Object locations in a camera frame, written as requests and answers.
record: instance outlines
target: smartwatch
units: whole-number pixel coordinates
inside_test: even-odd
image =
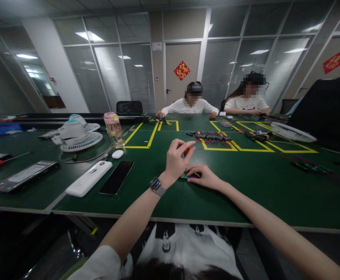
[[[166,193],[166,190],[161,187],[161,182],[158,180],[157,177],[154,177],[152,181],[149,183],[150,188],[153,192],[155,192],[160,197],[163,197],[163,195]]]

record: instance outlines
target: woman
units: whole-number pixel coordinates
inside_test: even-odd
[[[204,225],[157,223],[147,239],[136,266],[131,249],[147,225],[164,192],[184,173],[201,174],[187,181],[221,192],[229,198],[265,235],[272,245],[308,279],[340,279],[340,267],[280,218],[218,178],[207,166],[189,166],[195,151],[184,151],[195,141],[172,141],[167,152],[166,170],[151,181],[160,183],[161,192],[148,188],[118,219],[99,248],[69,280],[81,279],[242,279],[233,248]],[[176,201],[171,207],[177,207]]]
[[[168,113],[201,114],[210,113],[210,119],[215,119],[219,110],[202,99],[202,85],[200,82],[191,82],[187,86],[184,98],[181,98],[170,106],[163,108],[156,116],[164,117]]]
[[[224,111],[228,114],[260,115],[271,113],[271,108],[263,98],[256,96],[261,85],[265,84],[262,74],[251,72],[241,85],[227,98]]]

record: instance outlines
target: green tabletop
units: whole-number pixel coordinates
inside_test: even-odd
[[[243,130],[269,129],[268,122],[236,118],[234,125]],[[165,170],[166,152],[174,138],[189,141],[194,137],[187,136],[186,132],[220,130],[232,138],[232,145],[196,143],[191,164],[208,165],[221,179],[298,230],[340,232],[340,185],[320,175],[304,173],[291,166],[290,160],[279,156],[283,152],[283,155],[293,157],[294,153],[320,163],[340,176],[340,166],[332,163],[340,161],[338,155],[313,143],[294,145],[278,136],[272,140],[285,143],[253,142],[241,133],[222,127],[217,122],[220,117],[216,122],[210,122],[208,115],[169,114],[166,119],[171,125],[137,124],[135,128],[138,129],[127,134],[125,154],[114,160],[113,168],[84,197],[66,195],[53,211],[57,214],[119,217],[148,188],[150,180]],[[99,194],[102,184],[121,160],[134,162],[121,190],[115,196]],[[48,182],[42,182],[42,187],[49,187],[61,177],[69,184],[74,179],[69,172],[75,171],[65,167],[62,173],[59,171],[54,175],[57,180],[49,178]],[[178,180],[160,200],[152,220],[251,226],[246,216],[226,197],[182,180]]]
[[[41,140],[38,136],[46,131],[21,132],[13,135],[0,136],[0,153],[16,156],[33,151],[33,153],[8,161],[0,167],[0,181],[14,175],[26,167],[40,161],[58,161],[60,147],[52,143],[50,139]],[[110,145],[110,139],[104,134],[104,139],[93,147],[79,154],[82,159],[93,158],[105,151]],[[64,164],[60,168],[51,171],[40,180],[18,193],[0,193],[0,210],[49,213],[50,205],[63,191],[83,174],[91,163]]]

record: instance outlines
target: red decoration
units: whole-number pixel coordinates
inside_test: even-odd
[[[328,74],[340,66],[340,52],[323,63],[324,72]]]
[[[178,67],[174,70],[175,75],[182,81],[190,72],[190,69],[184,61],[180,62]]]

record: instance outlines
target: phone screen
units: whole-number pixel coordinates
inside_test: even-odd
[[[110,174],[99,193],[117,194],[128,173],[130,173],[134,163],[132,161],[121,161]]]

